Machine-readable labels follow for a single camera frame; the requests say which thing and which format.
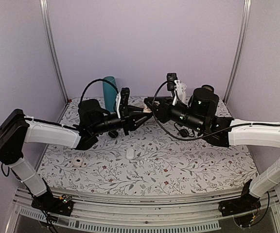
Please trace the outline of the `black earbud case gold trim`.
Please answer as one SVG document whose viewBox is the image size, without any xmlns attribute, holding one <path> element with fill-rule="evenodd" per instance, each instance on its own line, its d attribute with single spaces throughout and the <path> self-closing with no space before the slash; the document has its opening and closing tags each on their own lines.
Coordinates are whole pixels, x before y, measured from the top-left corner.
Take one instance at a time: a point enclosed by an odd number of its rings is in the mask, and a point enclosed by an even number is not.
<svg viewBox="0 0 280 233">
<path fill-rule="evenodd" d="M 188 130 L 186 130 L 186 129 L 180 129 L 180 130 L 179 130 L 179 134 L 180 134 L 182 137 L 189 137 L 189 136 L 190 136 Z"/>
</svg>

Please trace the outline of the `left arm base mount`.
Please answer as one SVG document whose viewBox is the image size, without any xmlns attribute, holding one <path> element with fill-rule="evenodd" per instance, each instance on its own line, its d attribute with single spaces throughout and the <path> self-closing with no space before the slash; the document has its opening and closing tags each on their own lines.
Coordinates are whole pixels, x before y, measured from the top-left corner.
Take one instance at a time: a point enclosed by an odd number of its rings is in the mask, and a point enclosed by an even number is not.
<svg viewBox="0 0 280 233">
<path fill-rule="evenodd" d="M 51 191 L 47 191 L 38 197 L 33 196 L 31 206 L 44 212 L 71 216 L 74 202 L 70 195 L 63 194 L 59 197 L 54 197 Z"/>
</svg>

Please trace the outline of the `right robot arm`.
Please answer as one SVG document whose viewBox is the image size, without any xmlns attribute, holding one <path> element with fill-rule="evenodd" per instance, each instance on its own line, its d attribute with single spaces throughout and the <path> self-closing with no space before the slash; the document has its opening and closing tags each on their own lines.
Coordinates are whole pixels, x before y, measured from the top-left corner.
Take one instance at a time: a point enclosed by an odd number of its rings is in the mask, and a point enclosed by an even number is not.
<svg viewBox="0 0 280 233">
<path fill-rule="evenodd" d="M 144 103 L 161 126 L 169 120 L 198 133 L 198 139 L 218 147 L 239 145 L 280 148 L 280 122 L 256 122 L 215 115 L 219 97 L 210 85 L 193 91 L 188 104 L 173 97 L 147 97 Z M 248 181 L 236 200 L 236 208 L 247 211 L 265 192 L 280 184 L 280 157 L 259 177 Z"/>
</svg>

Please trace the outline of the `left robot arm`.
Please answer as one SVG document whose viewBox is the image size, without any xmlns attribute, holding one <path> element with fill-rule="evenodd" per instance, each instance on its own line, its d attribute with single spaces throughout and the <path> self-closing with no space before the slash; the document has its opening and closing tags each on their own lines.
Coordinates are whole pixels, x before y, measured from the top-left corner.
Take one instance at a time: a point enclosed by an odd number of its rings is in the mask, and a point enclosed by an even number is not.
<svg viewBox="0 0 280 233">
<path fill-rule="evenodd" d="M 98 135 L 122 129 L 125 135 L 152 117 L 148 107 L 120 103 L 116 113 L 103 109 L 96 99 L 79 103 L 80 123 L 73 127 L 43 121 L 15 109 L 0 126 L 0 162 L 9 167 L 37 197 L 47 211 L 57 206 L 55 197 L 32 165 L 24 159 L 24 143 L 61 145 L 75 150 L 88 150 L 98 142 Z"/>
</svg>

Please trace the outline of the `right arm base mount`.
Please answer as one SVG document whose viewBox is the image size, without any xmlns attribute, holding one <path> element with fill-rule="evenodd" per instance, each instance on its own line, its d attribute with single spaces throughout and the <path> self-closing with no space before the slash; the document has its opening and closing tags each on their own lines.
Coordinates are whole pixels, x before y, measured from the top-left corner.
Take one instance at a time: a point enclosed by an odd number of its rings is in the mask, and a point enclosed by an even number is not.
<svg viewBox="0 0 280 233">
<path fill-rule="evenodd" d="M 256 210 L 255 214 L 235 217 L 235 223 L 241 228 L 251 227 L 261 207 L 260 198 L 250 195 L 249 187 L 245 186 L 240 197 L 219 202 L 218 210 L 222 216 L 242 214 Z"/>
</svg>

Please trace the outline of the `beige earbud charging case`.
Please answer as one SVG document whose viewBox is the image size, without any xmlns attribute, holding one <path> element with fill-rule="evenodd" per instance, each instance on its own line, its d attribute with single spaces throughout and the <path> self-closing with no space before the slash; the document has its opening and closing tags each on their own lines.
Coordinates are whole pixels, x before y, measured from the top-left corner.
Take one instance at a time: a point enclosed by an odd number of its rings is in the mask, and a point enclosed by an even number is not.
<svg viewBox="0 0 280 233">
<path fill-rule="evenodd" d="M 151 114 L 152 110 L 146 104 L 144 104 L 143 105 L 143 113 Z"/>
</svg>

